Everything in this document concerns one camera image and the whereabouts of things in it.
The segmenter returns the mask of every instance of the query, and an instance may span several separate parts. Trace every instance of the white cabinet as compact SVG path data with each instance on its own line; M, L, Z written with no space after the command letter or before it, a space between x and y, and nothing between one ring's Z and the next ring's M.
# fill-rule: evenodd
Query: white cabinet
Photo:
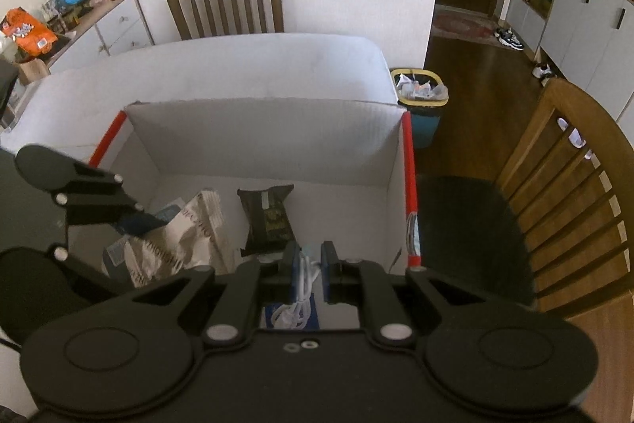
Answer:
M616 28L586 89L616 120L634 92L634 6L622 0Z
M80 36L64 53L53 63L49 69L51 74L63 72L68 69L79 69L95 63L97 60L107 58L108 52L103 44L96 28L90 28Z
M51 73L153 45L136 0L106 1L82 18L77 30L80 37L48 63Z
M128 29L110 48L110 56L121 54L122 52L132 51L149 47L151 44L148 32L145 30L143 21L139 20Z
M531 50L537 50L546 22L532 6L524 0L511 0L506 21Z
M97 22L103 43L110 47L141 18L134 0L125 0Z
M585 90L590 85L607 42L616 31L622 3L623 0L584 0L575 33L559 64L563 75L579 88Z
M573 38L585 0L553 0L541 47L561 66Z

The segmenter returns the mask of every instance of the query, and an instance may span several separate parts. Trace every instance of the snack bag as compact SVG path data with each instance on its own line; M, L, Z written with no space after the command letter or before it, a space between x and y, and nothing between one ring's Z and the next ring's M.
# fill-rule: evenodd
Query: snack bag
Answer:
M57 36L22 8L7 12L2 20L2 32L31 56L40 56L53 50Z

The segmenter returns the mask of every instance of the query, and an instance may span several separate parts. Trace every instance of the black bag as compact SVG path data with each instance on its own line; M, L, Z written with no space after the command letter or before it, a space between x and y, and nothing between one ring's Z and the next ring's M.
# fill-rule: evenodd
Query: black bag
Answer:
M295 240L284 208L284 199L293 189L294 185L283 185L267 190L238 190L249 224L243 257L283 251L286 244Z

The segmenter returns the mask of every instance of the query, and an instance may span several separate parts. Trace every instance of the blue trash bin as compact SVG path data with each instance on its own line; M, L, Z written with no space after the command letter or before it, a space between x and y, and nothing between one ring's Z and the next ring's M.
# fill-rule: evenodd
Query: blue trash bin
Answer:
M432 71L424 69L393 69L392 79L394 85L398 83L401 74L417 81L421 85L429 81L432 88L437 85L443 85L443 80L440 79L440 76ZM399 104L406 107L411 113L411 136L414 149L424 149L431 145L448 101L449 98L442 101L413 101L399 96Z

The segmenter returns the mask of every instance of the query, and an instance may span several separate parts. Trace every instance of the white cardboard box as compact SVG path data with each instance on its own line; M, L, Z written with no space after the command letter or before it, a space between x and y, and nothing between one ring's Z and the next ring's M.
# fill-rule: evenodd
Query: white cardboard box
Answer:
M374 260L386 269L402 249L392 272L407 266L406 220L416 211L413 147L409 115L392 104L277 98L133 104L90 164L121 174L126 192L149 212L216 190L237 252L248 233L237 189L293 183L285 207L300 246L331 240L341 258ZM96 251L114 237L73 247Z

